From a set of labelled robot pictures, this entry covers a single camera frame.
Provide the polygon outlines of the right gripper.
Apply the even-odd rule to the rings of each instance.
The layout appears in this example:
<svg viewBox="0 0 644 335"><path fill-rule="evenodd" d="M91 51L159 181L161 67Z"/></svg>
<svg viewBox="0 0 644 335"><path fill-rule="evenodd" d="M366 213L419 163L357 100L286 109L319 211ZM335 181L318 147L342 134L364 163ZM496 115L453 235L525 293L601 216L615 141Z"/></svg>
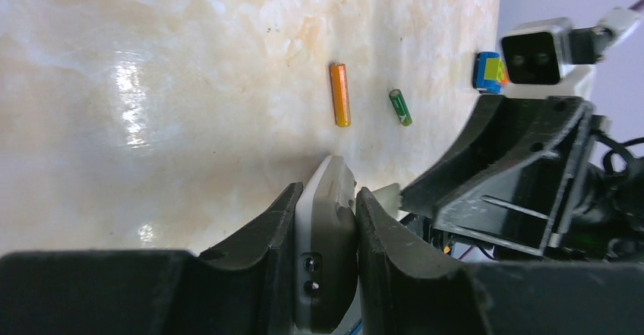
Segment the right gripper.
<svg viewBox="0 0 644 335"><path fill-rule="evenodd" d="M619 142L578 96L481 95L443 156L401 192L432 247L366 188L356 198L366 334L641 334L642 138Z"/></svg>

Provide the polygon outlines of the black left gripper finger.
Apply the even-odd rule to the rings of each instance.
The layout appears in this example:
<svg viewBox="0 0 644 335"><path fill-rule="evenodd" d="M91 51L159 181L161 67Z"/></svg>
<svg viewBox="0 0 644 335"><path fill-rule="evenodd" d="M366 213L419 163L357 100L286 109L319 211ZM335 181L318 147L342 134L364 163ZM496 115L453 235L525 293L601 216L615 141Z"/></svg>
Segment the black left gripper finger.
<svg viewBox="0 0 644 335"><path fill-rule="evenodd" d="M199 255L19 251L1 259L3 334L290 334L292 183Z"/></svg>

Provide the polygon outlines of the white remote control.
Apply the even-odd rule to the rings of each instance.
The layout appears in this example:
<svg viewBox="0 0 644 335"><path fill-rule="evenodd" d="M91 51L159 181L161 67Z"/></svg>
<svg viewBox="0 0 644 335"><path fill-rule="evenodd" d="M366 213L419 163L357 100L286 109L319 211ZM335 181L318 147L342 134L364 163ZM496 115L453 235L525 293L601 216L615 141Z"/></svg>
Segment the white remote control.
<svg viewBox="0 0 644 335"><path fill-rule="evenodd" d="M332 333L358 283L355 177L341 156L327 156L294 214L294 322L307 333Z"/></svg>

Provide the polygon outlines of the green battery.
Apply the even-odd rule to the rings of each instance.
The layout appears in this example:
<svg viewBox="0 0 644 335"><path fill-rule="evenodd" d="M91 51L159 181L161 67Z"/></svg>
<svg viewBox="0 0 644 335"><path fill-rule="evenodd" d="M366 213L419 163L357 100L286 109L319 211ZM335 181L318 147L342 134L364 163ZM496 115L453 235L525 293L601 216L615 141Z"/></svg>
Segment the green battery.
<svg viewBox="0 0 644 335"><path fill-rule="evenodd" d="M391 90L389 92L389 98L390 102L393 105L396 116L399 119L399 123L402 126L409 127L412 124L412 117L401 90Z"/></svg>

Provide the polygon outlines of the orange battery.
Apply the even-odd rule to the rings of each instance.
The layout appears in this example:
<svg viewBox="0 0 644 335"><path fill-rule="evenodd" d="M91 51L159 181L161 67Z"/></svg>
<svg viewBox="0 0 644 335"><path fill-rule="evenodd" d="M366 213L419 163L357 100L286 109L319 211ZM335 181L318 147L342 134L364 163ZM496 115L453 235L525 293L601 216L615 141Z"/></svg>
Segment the orange battery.
<svg viewBox="0 0 644 335"><path fill-rule="evenodd" d="M330 64L330 83L336 125L345 128L351 125L348 78L343 63Z"/></svg>

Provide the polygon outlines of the grey battery cover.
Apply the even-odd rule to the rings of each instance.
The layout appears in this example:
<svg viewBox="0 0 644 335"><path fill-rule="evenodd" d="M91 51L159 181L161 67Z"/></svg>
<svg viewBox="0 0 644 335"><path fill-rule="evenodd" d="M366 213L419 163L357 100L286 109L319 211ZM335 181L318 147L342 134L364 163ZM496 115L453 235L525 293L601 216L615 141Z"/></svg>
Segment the grey battery cover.
<svg viewBox="0 0 644 335"><path fill-rule="evenodd" d="M371 192L386 213L396 221L400 221L401 186L392 183Z"/></svg>

